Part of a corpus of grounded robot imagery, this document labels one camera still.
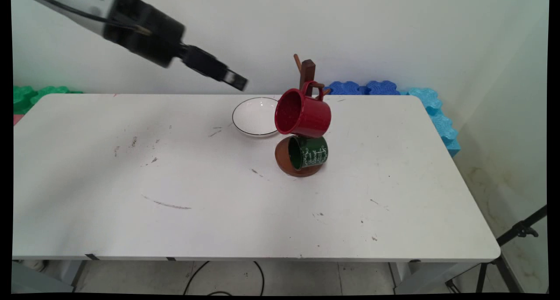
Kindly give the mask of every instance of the scratch mark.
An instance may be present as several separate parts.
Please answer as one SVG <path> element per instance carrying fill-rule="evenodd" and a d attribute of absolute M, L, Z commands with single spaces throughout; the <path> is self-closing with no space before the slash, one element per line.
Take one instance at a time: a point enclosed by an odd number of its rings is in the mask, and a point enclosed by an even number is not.
<path fill-rule="evenodd" d="M 171 208 L 176 208 L 176 209 L 191 209 L 190 207 L 184 207 L 184 206 L 176 206 L 176 205 L 171 205 L 171 204 L 166 204 L 164 202 L 158 202 L 157 200 L 153 200 L 147 196 L 142 195 L 143 198 L 150 200 L 152 202 L 155 202 L 158 205 L 162 205 L 162 206 L 166 206 L 166 207 L 171 207 Z"/>
<path fill-rule="evenodd" d="M 222 131 L 222 130 L 219 130 L 219 131 L 215 132 L 214 134 L 210 135 L 209 137 L 212 137 L 212 136 L 218 134 L 218 133 L 221 132 L 221 131 Z"/>

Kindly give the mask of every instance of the tripod stand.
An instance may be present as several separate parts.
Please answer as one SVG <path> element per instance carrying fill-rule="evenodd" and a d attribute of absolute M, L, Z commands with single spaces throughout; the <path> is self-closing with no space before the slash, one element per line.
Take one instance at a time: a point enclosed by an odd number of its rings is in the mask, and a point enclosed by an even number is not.
<path fill-rule="evenodd" d="M 541 209 L 534 212 L 531 216 L 527 217 L 525 220 L 522 220 L 516 223 L 514 226 L 511 227 L 505 234 L 499 236 L 496 241 L 498 241 L 498 245 L 501 247 L 507 242 L 510 242 L 512 239 L 516 237 L 526 237 L 528 234 L 538 237 L 539 234 L 531 228 L 533 224 L 541 220 L 546 216 L 546 205 L 544 205 Z M 516 283 L 509 267 L 507 266 L 506 262 L 504 262 L 504 258 L 502 254 L 492 262 L 489 263 L 482 263 L 480 264 L 480 272 L 478 273 L 478 283 L 476 284 L 476 292 L 482 292 L 482 288 L 484 287 L 484 277 L 486 277 L 486 269 L 488 268 L 488 264 L 494 264 L 498 267 L 504 282 L 506 282 L 506 286 L 510 292 L 520 293 L 522 292 L 519 288 L 518 284 Z M 453 279 L 450 279 L 446 282 L 446 286 L 450 288 L 454 288 L 458 291 L 457 287 L 453 283 Z"/>

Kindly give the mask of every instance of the black cable on floor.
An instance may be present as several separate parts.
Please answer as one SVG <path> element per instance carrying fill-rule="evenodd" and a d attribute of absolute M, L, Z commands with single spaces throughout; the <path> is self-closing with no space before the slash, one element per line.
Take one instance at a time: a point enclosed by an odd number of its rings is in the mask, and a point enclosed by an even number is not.
<path fill-rule="evenodd" d="M 204 266 L 206 266 L 206 264 L 208 264 L 209 262 L 210 262 L 210 261 L 204 262 L 204 264 L 202 264 L 202 266 L 200 266 L 200 267 L 198 268 L 198 270 L 196 270 L 196 272 L 194 272 L 194 274 L 193 274 L 192 276 L 190 276 L 189 281 L 188 281 L 187 284 L 186 284 L 185 291 L 182 292 L 183 295 L 186 295 L 187 290 L 189 290 L 190 282 L 192 282 L 192 280 L 194 279 L 194 276 L 196 276 L 196 274 L 198 274 L 198 272 L 199 272 Z M 264 292 L 264 274 L 263 274 L 263 270 L 262 270 L 262 268 L 260 268 L 259 263 L 255 262 L 255 261 L 253 261 L 253 263 L 255 263 L 255 265 L 259 268 L 260 276 L 261 276 L 261 278 L 262 278 L 262 284 L 261 284 L 261 286 L 260 286 L 260 295 L 259 295 L 259 296 L 262 296 L 262 294 L 263 294 L 263 292 Z M 214 291 L 214 292 L 212 292 L 212 293 L 207 294 L 206 296 L 213 296 L 214 294 L 219 294 L 219 293 L 221 293 L 221 294 L 226 294 L 226 295 L 228 295 L 228 296 L 232 296 L 232 294 L 230 294 L 230 293 L 228 293 L 228 292 L 225 292 L 225 291 Z"/>

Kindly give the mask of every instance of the white wall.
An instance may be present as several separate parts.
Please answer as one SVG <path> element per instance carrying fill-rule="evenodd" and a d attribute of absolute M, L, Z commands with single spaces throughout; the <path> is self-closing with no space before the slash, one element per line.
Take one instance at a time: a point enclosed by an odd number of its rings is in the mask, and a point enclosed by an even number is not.
<path fill-rule="evenodd" d="M 457 128 L 486 94 L 478 76 L 504 67 L 535 14 L 523 13 L 534 0 L 144 1 L 186 25 L 185 43 L 247 77 L 246 93 L 297 86 L 298 53 L 314 60 L 316 79 L 326 84 L 387 79 L 401 89 L 432 87 Z M 18 85 L 236 93 L 178 59 L 168 69 L 154 65 L 32 0 L 12 0 L 12 49 Z"/>
<path fill-rule="evenodd" d="M 163 69 L 32 0 L 12 1 L 14 84 L 88 93 L 238 93 L 175 60 Z M 246 93 L 316 79 L 432 87 L 460 130 L 456 164 L 496 235 L 546 203 L 549 0 L 144 0 L 249 79 Z M 548 286 L 540 238 L 504 247 L 526 290 Z"/>
<path fill-rule="evenodd" d="M 546 204 L 548 11 L 529 32 L 460 130 L 454 158 L 496 237 Z M 526 292 L 548 288 L 546 221 L 533 227 L 538 238 L 502 247 Z"/>

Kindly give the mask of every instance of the white table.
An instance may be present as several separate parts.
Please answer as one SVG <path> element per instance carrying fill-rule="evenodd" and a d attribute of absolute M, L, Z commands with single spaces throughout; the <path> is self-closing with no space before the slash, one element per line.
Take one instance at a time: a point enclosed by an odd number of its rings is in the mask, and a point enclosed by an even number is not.
<path fill-rule="evenodd" d="M 306 178 L 278 168 L 283 135 L 232 125 L 251 97 L 42 98 L 14 127 L 12 258 L 421 260 L 445 271 L 499 256 L 416 97 L 326 96 L 329 160 Z"/>

